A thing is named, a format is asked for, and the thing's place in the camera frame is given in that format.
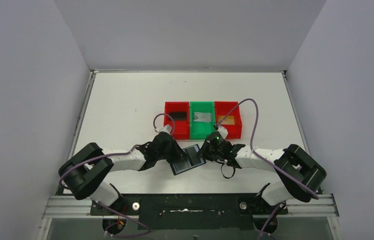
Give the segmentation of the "black card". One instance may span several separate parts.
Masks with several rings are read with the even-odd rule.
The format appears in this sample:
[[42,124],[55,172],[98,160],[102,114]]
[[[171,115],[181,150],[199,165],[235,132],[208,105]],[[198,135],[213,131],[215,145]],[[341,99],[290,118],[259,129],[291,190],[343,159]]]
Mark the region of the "black card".
[[201,163],[200,157],[198,156],[197,151],[194,147],[188,147],[186,149],[186,153],[189,156],[191,166],[196,166]]
[[173,118],[174,121],[186,121],[187,120],[186,111],[172,111],[172,112],[169,112],[169,115]]

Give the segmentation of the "black leather card holder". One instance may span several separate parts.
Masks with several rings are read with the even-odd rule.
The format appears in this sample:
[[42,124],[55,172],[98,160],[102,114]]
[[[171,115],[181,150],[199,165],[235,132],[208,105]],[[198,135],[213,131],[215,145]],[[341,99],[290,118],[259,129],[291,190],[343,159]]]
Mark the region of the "black leather card holder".
[[[198,156],[200,157],[200,160],[201,160],[201,163],[199,165],[191,166],[190,161],[189,161],[189,156],[186,153],[186,149],[190,148],[190,147],[194,147],[196,149],[197,154],[198,154]],[[206,163],[206,161],[199,155],[199,150],[200,150],[200,148],[199,148],[198,144],[191,145],[189,147],[184,148],[183,151],[186,153],[186,156],[182,156],[181,159],[178,159],[175,162],[170,163],[173,175],[176,176],[176,175],[179,175],[179,174],[184,173],[186,171],[189,171],[189,170],[192,170],[194,168],[197,168],[199,166],[204,165]]]

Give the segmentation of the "green bin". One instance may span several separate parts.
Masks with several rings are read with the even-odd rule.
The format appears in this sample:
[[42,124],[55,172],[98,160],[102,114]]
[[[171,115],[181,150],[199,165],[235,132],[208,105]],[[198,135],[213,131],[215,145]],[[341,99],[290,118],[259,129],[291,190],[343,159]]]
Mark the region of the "green bin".
[[[191,140],[203,140],[207,135],[214,131],[215,120],[215,109],[212,101],[191,101],[190,105],[190,139]],[[193,112],[211,113],[212,121],[206,122],[194,122]]]

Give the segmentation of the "red bin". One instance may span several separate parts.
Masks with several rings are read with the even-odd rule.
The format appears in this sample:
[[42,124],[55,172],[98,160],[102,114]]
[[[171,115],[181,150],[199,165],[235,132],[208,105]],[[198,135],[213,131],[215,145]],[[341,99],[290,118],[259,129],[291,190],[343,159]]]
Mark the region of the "red bin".
[[186,121],[175,121],[173,126],[172,120],[168,117],[164,117],[164,125],[171,125],[174,129],[173,136],[177,140],[188,140],[190,138],[190,105],[186,101],[167,101],[165,102],[164,112],[187,112]]
[[235,108],[230,114],[228,114],[236,105],[238,102],[236,101],[215,101],[214,107],[215,107],[215,117],[216,117],[216,123],[218,123],[218,115],[232,115],[235,117],[236,124],[235,125],[221,125],[223,126],[227,131],[227,139],[240,139],[242,136],[242,119],[240,114],[240,108]]

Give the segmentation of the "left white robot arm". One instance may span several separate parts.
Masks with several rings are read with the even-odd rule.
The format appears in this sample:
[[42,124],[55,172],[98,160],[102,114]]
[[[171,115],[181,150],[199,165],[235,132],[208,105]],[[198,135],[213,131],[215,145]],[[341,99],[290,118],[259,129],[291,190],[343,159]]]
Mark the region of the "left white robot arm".
[[140,172],[154,167],[160,160],[172,164],[188,157],[175,138],[164,131],[152,141],[136,144],[126,152],[106,153],[97,143],[91,142],[60,167],[58,183],[70,190],[77,200],[90,198],[109,207],[120,198],[116,188],[104,181],[110,172]]

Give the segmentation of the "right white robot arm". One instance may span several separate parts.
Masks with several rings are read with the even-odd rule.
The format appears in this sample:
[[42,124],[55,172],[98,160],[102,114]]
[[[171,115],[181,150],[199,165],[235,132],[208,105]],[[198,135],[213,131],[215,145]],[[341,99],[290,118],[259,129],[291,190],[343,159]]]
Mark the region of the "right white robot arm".
[[234,169],[276,173],[278,180],[266,184],[257,194],[270,206],[291,199],[304,203],[319,199],[317,190],[327,176],[326,170],[296,144],[281,149],[252,148],[232,144],[215,131],[206,137],[198,154]]

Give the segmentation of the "gold card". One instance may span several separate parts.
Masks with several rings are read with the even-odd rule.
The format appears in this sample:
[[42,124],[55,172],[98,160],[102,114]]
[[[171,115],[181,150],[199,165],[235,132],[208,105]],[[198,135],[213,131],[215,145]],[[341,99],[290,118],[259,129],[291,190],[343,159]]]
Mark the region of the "gold card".
[[218,124],[220,125],[235,125],[235,117],[233,115],[218,115]]

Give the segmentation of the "silver card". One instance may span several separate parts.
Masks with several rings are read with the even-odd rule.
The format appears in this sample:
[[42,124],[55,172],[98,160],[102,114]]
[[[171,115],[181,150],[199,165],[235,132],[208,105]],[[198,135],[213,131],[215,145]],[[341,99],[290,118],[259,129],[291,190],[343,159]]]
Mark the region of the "silver card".
[[193,121],[200,123],[210,123],[212,115],[210,112],[193,112]]

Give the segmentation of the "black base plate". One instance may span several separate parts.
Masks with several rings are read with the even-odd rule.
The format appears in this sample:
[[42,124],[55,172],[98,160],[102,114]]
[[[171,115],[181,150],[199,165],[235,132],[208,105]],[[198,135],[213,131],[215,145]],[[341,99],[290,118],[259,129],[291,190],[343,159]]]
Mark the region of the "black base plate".
[[138,230],[259,230],[274,209],[255,193],[124,194],[109,209],[93,202],[90,214],[118,211],[137,218]]

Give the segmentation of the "aluminium frame rail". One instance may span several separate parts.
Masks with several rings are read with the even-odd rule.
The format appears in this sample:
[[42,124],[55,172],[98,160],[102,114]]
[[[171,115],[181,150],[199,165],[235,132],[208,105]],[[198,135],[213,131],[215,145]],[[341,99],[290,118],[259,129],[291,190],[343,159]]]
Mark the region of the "aluminium frame rail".
[[[91,215],[91,206],[92,202],[88,198],[76,200],[71,195],[54,195],[49,197],[36,239],[47,239],[53,219],[115,219],[114,216]],[[328,230],[332,239],[343,239],[338,220],[339,211],[333,194],[321,194],[319,200],[313,199],[308,203],[298,200],[288,200],[287,207],[289,212],[283,217],[326,217],[329,225]]]

